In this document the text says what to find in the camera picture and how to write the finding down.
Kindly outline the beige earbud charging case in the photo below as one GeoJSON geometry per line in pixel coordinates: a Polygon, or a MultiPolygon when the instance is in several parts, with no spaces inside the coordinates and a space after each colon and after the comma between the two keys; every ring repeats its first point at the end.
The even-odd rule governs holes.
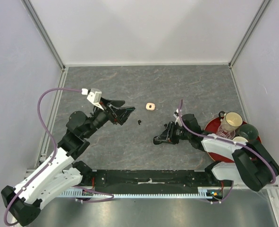
{"type": "Polygon", "coordinates": [[[155,110],[155,104],[154,103],[147,103],[145,108],[148,111],[154,111],[155,110]]]}

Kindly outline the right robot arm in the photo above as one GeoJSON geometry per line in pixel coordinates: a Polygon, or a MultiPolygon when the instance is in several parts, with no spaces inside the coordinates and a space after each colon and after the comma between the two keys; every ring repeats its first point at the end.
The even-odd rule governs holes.
{"type": "Polygon", "coordinates": [[[258,192],[275,183],[279,175],[279,165],[260,141],[236,142],[203,131],[193,114],[185,114],[166,124],[164,132],[155,136],[153,143],[178,144],[180,140],[187,140],[195,149],[218,154],[231,161],[216,161],[206,168],[204,180],[209,186],[216,186],[223,180],[242,181],[258,192]]]}

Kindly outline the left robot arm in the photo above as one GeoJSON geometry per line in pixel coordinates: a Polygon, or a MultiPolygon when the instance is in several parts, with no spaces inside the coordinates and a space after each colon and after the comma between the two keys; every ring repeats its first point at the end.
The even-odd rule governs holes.
{"type": "Polygon", "coordinates": [[[91,169],[76,160],[89,147],[90,138],[105,123],[123,125],[135,110],[124,106],[123,100],[99,98],[93,112],[87,116],[82,111],[73,112],[66,124],[66,134],[54,142],[54,151],[26,179],[16,186],[5,186],[1,196],[6,207],[4,222],[11,214],[16,223],[25,227],[32,223],[41,210],[55,197],[72,186],[87,186],[92,180],[91,169]]]}

